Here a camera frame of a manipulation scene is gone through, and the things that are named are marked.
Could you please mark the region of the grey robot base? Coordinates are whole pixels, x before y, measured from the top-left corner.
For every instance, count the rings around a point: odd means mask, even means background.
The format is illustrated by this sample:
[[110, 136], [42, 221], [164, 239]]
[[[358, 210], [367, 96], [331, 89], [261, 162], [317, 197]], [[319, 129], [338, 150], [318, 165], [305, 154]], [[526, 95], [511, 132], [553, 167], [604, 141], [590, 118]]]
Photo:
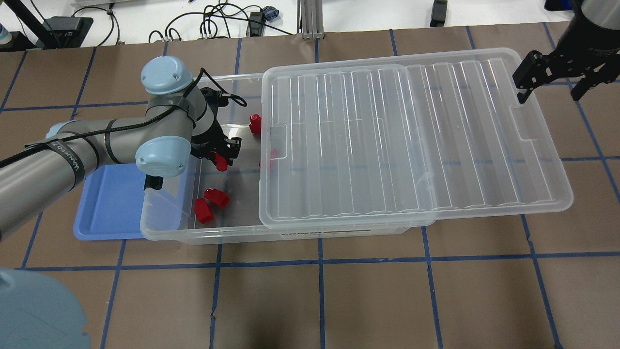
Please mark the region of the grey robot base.
[[1, 268], [3, 349], [89, 349], [86, 312], [64, 284], [40, 272]]

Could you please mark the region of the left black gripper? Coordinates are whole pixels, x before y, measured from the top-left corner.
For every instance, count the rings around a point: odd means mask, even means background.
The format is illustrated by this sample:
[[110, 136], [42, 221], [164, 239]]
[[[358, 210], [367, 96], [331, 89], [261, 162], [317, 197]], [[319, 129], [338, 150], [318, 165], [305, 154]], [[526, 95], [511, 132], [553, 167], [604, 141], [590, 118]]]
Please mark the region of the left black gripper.
[[232, 166], [241, 151], [241, 138], [228, 138], [219, 124], [213, 124], [207, 131], [191, 138], [191, 155], [196, 159], [208, 159], [217, 163], [216, 154], [226, 158]]

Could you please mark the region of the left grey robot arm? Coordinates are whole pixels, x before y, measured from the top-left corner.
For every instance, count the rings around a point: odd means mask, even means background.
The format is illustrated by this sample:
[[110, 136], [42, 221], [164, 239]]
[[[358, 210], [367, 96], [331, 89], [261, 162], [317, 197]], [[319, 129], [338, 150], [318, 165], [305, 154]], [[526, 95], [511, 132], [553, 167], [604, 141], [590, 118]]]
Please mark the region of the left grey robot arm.
[[194, 76], [177, 57], [153, 58], [140, 75], [150, 95], [144, 116], [62, 122], [44, 139], [2, 160], [1, 239], [102, 166], [133, 163], [149, 177], [177, 177], [195, 157], [225, 171], [237, 159], [241, 139], [225, 135], [218, 109], [230, 101], [242, 107], [248, 104], [218, 82], [214, 88], [200, 87], [200, 80], [208, 76], [204, 68]]

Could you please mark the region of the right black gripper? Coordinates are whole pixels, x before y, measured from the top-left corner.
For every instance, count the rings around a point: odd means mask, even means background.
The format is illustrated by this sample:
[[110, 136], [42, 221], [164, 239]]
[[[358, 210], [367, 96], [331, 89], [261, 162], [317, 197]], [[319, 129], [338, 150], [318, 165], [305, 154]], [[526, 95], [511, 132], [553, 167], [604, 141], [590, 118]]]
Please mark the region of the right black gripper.
[[619, 29], [598, 26], [586, 17], [574, 17], [549, 56], [530, 51], [513, 73], [516, 95], [525, 104], [534, 89], [548, 84], [548, 62], [553, 78], [583, 77], [571, 89], [573, 101], [599, 84], [619, 77]]

